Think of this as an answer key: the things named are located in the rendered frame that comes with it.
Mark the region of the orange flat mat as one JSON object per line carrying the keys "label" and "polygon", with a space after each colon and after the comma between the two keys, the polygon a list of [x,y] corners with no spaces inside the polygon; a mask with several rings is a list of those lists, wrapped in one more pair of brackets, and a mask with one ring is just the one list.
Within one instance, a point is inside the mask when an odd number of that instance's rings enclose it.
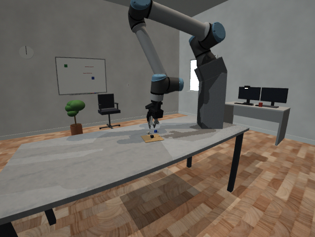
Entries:
{"label": "orange flat mat", "polygon": [[141,137],[146,143],[164,140],[158,134],[153,134],[153,136],[154,136],[154,138],[151,138],[150,135],[142,135]]}

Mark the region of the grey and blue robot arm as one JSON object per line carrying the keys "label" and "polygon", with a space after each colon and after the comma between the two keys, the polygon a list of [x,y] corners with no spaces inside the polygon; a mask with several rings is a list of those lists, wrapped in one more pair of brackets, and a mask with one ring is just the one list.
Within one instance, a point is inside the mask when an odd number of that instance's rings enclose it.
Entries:
{"label": "grey and blue robot arm", "polygon": [[215,60],[216,57],[210,48],[225,39],[225,29],[221,23],[202,23],[152,0],[131,0],[128,13],[130,28],[136,34],[154,73],[150,91],[150,99],[152,101],[163,101],[164,94],[181,91],[184,82],[182,78],[167,77],[145,28],[146,23],[144,18],[192,35],[189,43],[196,58],[197,67]]}

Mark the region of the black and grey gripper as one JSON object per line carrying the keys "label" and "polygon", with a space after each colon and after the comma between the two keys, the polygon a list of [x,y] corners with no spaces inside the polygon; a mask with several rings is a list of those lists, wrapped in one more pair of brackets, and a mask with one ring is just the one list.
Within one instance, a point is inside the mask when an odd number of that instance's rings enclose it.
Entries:
{"label": "black and grey gripper", "polygon": [[[163,110],[161,109],[161,106],[163,103],[160,102],[156,102],[156,101],[152,101],[153,102],[153,106],[151,108],[149,108],[149,111],[147,113],[147,121],[148,121],[148,126],[149,128],[151,127],[151,125],[156,126],[156,124],[159,124],[158,119],[163,117]],[[154,119],[154,122],[152,121]]]}

